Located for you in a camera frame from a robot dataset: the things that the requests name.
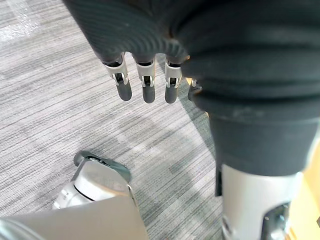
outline metal joint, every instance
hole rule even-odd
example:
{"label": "metal joint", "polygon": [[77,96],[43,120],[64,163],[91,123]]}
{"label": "metal joint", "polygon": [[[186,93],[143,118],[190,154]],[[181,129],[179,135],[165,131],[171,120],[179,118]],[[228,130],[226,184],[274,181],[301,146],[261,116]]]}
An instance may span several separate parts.
{"label": "metal joint", "polygon": [[114,79],[115,84],[119,86],[119,81],[123,81],[124,85],[128,84],[128,69],[124,56],[122,55],[122,63],[119,66],[108,66],[104,65],[108,70],[111,78]]}
{"label": "metal joint", "polygon": [[165,67],[164,67],[164,72],[165,72],[165,85],[167,88],[170,88],[171,85],[171,79],[176,79],[174,88],[178,88],[180,80],[182,78],[182,73],[181,73],[181,67],[173,67],[169,66],[168,61],[165,61]]}
{"label": "metal joint", "polygon": [[139,74],[139,79],[141,81],[142,87],[146,87],[146,77],[150,77],[150,87],[155,85],[155,61],[148,66],[143,66],[140,64],[136,64],[136,69]]}

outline robotic hand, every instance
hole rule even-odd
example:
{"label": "robotic hand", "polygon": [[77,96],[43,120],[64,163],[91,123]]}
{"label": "robotic hand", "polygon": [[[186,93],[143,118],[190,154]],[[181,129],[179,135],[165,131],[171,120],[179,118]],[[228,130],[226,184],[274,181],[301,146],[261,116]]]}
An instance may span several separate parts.
{"label": "robotic hand", "polygon": [[168,103],[181,72],[196,79],[191,98],[209,115],[224,238],[285,239],[319,126],[319,2],[63,1],[124,101],[132,96],[124,52],[136,61],[147,103],[157,53],[167,56]]}

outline striped carpet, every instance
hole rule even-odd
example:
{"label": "striped carpet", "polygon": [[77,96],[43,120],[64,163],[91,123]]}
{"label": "striped carpet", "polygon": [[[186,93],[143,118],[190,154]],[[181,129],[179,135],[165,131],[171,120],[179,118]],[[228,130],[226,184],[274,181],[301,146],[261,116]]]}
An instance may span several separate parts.
{"label": "striped carpet", "polygon": [[156,60],[147,104],[126,54],[132,99],[123,102],[59,0],[0,0],[0,216],[49,211],[74,154],[91,150],[131,170],[151,240],[221,239],[207,117],[185,80],[165,102],[165,59]]}

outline robotic finger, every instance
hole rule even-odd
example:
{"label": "robotic finger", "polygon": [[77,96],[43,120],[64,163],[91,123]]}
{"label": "robotic finger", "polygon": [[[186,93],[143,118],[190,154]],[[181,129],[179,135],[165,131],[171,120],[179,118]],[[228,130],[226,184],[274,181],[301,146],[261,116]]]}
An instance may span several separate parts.
{"label": "robotic finger", "polygon": [[114,61],[103,64],[105,65],[110,77],[114,79],[120,98],[123,101],[129,101],[132,97],[132,91],[124,56],[125,54],[122,53],[118,58],[114,59]]}

